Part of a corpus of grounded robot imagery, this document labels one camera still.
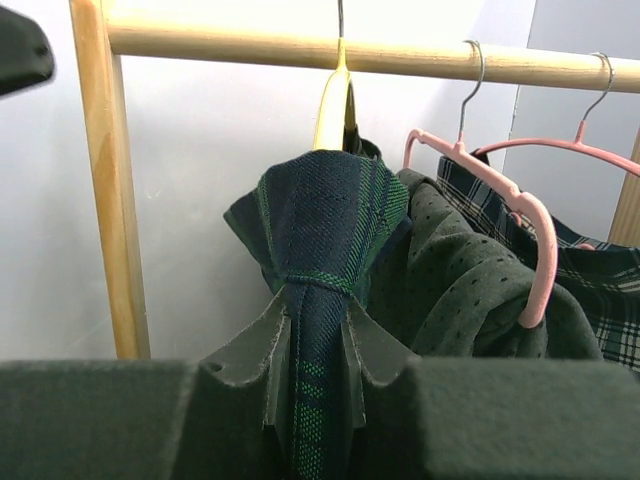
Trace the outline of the grey dotted skirt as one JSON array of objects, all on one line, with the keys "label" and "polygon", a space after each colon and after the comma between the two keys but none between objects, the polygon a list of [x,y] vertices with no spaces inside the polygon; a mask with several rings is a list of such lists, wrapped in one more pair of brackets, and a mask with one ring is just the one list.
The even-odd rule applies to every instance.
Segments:
[{"label": "grey dotted skirt", "polygon": [[534,272],[473,231],[434,181],[412,170],[411,230],[371,273],[367,312],[422,356],[602,358],[575,297],[555,285],[541,323],[522,327]]}]

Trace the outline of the green plaid skirt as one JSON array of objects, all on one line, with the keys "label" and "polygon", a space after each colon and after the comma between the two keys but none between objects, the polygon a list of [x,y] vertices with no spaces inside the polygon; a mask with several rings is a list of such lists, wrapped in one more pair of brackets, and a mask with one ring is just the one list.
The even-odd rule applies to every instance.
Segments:
[{"label": "green plaid skirt", "polygon": [[410,227],[407,188],[357,133],[270,167],[224,219],[291,319],[290,472],[345,476],[341,328],[370,271]]}]

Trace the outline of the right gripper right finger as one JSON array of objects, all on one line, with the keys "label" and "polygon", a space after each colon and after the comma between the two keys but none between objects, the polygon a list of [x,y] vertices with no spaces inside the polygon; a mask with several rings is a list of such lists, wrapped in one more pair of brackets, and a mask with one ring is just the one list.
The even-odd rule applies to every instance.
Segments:
[{"label": "right gripper right finger", "polygon": [[347,421],[353,430],[400,430],[416,417],[413,368],[419,357],[356,300],[342,325]]}]

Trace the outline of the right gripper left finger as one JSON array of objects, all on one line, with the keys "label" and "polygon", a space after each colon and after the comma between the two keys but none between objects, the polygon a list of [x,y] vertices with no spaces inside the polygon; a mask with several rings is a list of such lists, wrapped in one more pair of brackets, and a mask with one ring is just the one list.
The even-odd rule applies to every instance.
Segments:
[{"label": "right gripper left finger", "polygon": [[239,430],[288,428],[291,319],[285,292],[204,360],[223,424]]}]

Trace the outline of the yellow hanger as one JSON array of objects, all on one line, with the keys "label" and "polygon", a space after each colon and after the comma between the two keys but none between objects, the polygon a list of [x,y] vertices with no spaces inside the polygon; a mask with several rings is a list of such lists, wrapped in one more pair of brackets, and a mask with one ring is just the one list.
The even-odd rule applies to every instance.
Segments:
[{"label": "yellow hanger", "polygon": [[343,1],[337,1],[337,66],[329,76],[316,118],[313,150],[342,150],[345,133],[357,129],[352,75],[346,62]]}]

